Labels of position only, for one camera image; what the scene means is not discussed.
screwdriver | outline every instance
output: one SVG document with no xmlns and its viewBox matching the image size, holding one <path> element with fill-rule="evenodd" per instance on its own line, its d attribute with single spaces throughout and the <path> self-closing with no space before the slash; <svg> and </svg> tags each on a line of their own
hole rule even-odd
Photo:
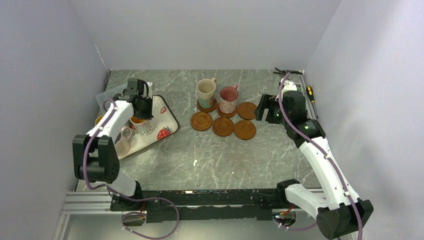
<svg viewBox="0 0 424 240">
<path fill-rule="evenodd" d="M 315 117 L 316 119 L 318 119 L 317 108 L 315 107 L 314 91 L 312 90 L 312 87 L 309 85 L 306 87 L 306 94 L 310 100 L 310 103 L 312 104 L 313 113 L 315 113 Z"/>
</svg>

white mug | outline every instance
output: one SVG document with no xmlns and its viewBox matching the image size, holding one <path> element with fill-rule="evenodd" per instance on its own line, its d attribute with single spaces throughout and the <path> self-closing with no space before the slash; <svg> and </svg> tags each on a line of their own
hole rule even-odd
<svg viewBox="0 0 424 240">
<path fill-rule="evenodd" d="M 217 79 L 212 77 L 211 79 L 202 79 L 196 85 L 197 97 L 200 107 L 203 109 L 209 109 L 214 104 L 215 90 L 217 89 Z"/>
<path fill-rule="evenodd" d="M 131 128 L 124 126 L 115 140 L 114 146 L 116 154 L 121 156 L 125 155 L 130 151 L 131 145 L 128 139 L 132 136 Z"/>
</svg>

round coaster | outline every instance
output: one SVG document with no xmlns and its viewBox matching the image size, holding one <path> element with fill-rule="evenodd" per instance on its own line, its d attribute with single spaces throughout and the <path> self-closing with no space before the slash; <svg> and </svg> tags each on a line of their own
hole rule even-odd
<svg viewBox="0 0 424 240">
<path fill-rule="evenodd" d="M 253 120 L 255 119 L 255 109 L 256 105 L 253 102 L 245 101 L 238 106 L 237 113 L 244 120 Z"/>
<path fill-rule="evenodd" d="M 231 117 L 234 117 L 234 116 L 236 115 L 236 113 L 237 113 L 237 107 L 235 108 L 235 110 L 234 110 L 232 113 L 223 113 L 223 112 L 220 110 L 220 106 L 218 105 L 218 107 L 216 108 L 216 111 L 218 112 L 218 114 L 219 114 L 221 117 L 231 118 Z"/>
<path fill-rule="evenodd" d="M 217 102 L 216 98 L 213 99 L 212 106 L 209 107 L 209 108 L 201 107 L 200 104 L 199 104 L 199 100 L 197 100 L 197 109 L 199 109 L 200 111 L 205 112 L 205 113 L 212 112 L 213 110 L 215 110 L 217 108 L 217 106 L 218 106 L 218 102 Z"/>
<path fill-rule="evenodd" d="M 221 116 L 213 121 L 212 130 L 216 135 L 226 137 L 233 132 L 234 123 L 228 117 Z"/>
<path fill-rule="evenodd" d="M 234 125 L 235 135 L 242 140 L 249 140 L 256 135 L 255 125 L 248 120 L 240 120 Z"/>
<path fill-rule="evenodd" d="M 197 131 L 205 131 L 212 125 L 212 117 L 206 112 L 196 112 L 191 116 L 191 126 Z"/>
</svg>

tray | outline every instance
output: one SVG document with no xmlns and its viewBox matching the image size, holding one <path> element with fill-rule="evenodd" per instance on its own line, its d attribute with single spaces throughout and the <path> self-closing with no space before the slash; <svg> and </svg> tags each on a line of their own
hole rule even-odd
<svg viewBox="0 0 424 240">
<path fill-rule="evenodd" d="M 135 153 L 146 150 L 147 148 L 160 141 L 163 141 L 164 139 L 174 135 L 180 129 L 180 123 L 175 118 L 173 112 L 169 108 L 164 98 L 161 95 L 153 95 L 152 98 L 153 118 L 151 120 L 153 126 L 155 126 L 154 131 L 151 134 L 145 136 L 133 130 L 132 136 L 128 140 L 130 145 L 129 152 L 124 155 L 118 155 L 118 159 L 120 161 Z M 158 139 L 159 132 L 162 131 L 164 128 L 170 129 L 171 134 L 162 139 Z"/>
</svg>

cable tie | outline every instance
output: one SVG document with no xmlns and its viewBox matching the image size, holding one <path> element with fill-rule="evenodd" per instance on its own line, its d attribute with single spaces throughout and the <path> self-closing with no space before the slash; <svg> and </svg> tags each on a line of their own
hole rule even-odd
<svg viewBox="0 0 424 240">
<path fill-rule="evenodd" d="M 325 159 L 333 158 L 333 155 L 331 153 L 327 153 L 327 155 L 324 156 Z"/>
</svg>

